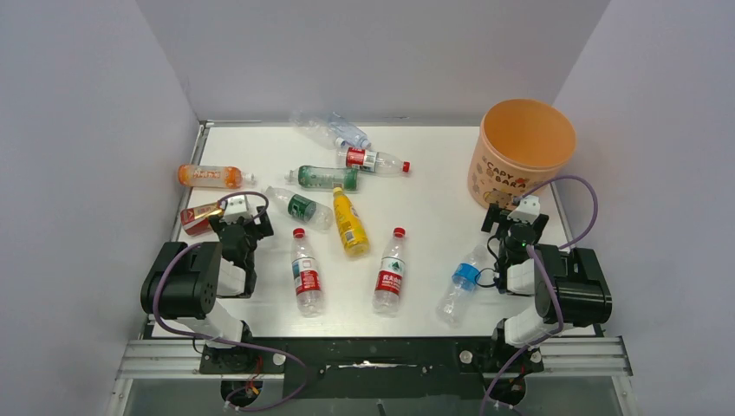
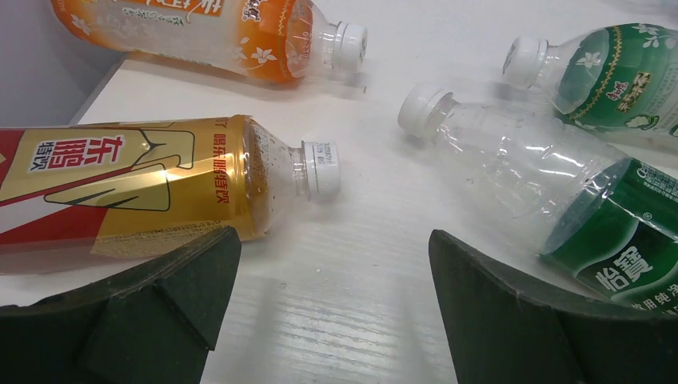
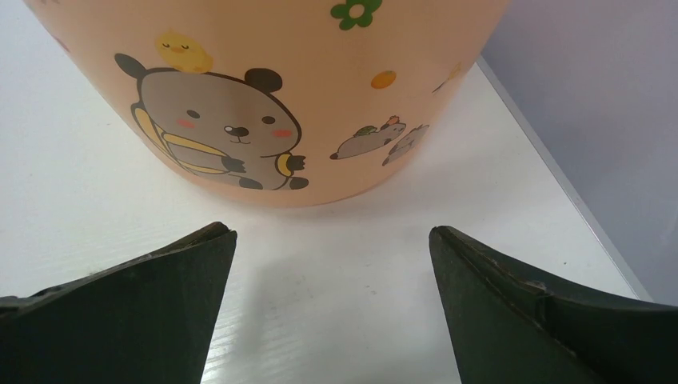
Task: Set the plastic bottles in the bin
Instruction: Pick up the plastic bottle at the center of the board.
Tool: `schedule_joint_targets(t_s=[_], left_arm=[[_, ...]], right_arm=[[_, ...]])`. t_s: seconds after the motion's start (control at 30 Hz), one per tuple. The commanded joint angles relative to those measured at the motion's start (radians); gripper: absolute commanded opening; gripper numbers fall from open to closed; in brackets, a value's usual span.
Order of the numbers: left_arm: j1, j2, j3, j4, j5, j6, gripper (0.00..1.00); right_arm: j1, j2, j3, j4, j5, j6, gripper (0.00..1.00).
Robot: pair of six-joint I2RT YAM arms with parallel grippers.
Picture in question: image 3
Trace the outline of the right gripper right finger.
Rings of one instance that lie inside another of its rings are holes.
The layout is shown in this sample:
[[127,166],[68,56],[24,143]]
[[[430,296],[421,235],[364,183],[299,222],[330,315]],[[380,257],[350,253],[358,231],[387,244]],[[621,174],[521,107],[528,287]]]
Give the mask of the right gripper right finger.
[[464,383],[674,383],[677,309],[606,293],[451,226],[429,235]]

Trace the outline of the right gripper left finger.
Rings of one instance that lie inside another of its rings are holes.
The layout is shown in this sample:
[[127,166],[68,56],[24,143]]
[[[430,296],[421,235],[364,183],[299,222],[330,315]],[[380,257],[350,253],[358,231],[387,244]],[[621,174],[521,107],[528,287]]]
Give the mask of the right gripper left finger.
[[213,222],[140,257],[1,300],[4,383],[199,383],[237,233]]

